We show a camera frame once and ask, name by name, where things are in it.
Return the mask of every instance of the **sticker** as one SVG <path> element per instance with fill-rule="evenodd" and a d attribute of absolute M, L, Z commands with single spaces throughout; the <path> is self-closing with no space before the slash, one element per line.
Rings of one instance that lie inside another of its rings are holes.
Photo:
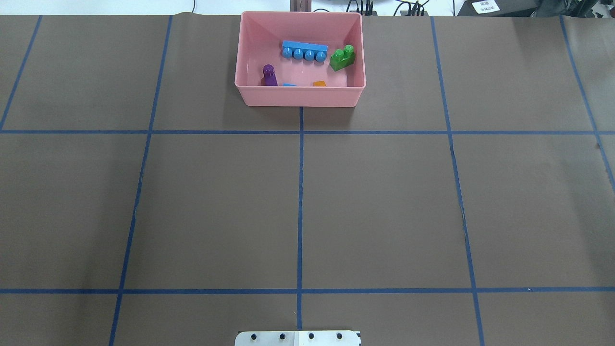
<path fill-rule="evenodd" d="M 472 6 L 474 6 L 474 9 L 476 10 L 476 13 L 478 14 L 499 11 L 498 4 L 496 4 L 495 0 L 485 0 L 485 1 L 473 2 Z"/>

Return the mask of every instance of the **blue lego brick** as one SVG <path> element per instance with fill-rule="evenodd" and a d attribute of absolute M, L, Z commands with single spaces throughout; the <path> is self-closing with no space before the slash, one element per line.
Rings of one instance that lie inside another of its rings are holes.
<path fill-rule="evenodd" d="M 285 58 L 294 57 L 297 60 L 305 58 L 307 61 L 323 62 L 327 58 L 327 50 L 328 47 L 324 44 L 282 41 L 282 56 Z"/>

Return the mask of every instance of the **pink bin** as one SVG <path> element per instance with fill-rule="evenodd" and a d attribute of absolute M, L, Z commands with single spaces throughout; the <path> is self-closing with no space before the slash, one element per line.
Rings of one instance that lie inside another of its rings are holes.
<path fill-rule="evenodd" d="M 282 41 L 328 46 L 324 62 L 282 56 Z M 329 58 L 354 46 L 353 65 L 337 72 Z M 276 69 L 280 86 L 263 86 L 263 67 Z M 314 87 L 325 81 L 326 87 Z M 282 83 L 296 87 L 281 86 Z M 244 12 L 239 29 L 235 85 L 248 106 L 354 107 L 365 88 L 362 17 L 357 13 Z"/>

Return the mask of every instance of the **green lego brick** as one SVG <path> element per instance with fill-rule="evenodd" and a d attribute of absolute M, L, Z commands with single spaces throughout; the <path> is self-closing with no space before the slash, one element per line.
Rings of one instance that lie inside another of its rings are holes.
<path fill-rule="evenodd" d="M 344 50 L 338 49 L 331 55 L 329 65 L 331 65 L 333 71 L 339 71 L 344 67 L 352 65 L 356 56 L 354 47 L 348 44 L 344 47 Z"/>

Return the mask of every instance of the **purple toy block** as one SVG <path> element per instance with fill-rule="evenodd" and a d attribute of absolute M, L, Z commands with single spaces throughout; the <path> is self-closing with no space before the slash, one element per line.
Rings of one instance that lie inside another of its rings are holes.
<path fill-rule="evenodd" d="M 263 74 L 266 86 L 277 86 L 276 71 L 273 69 L 273 66 L 265 65 L 263 67 Z"/>

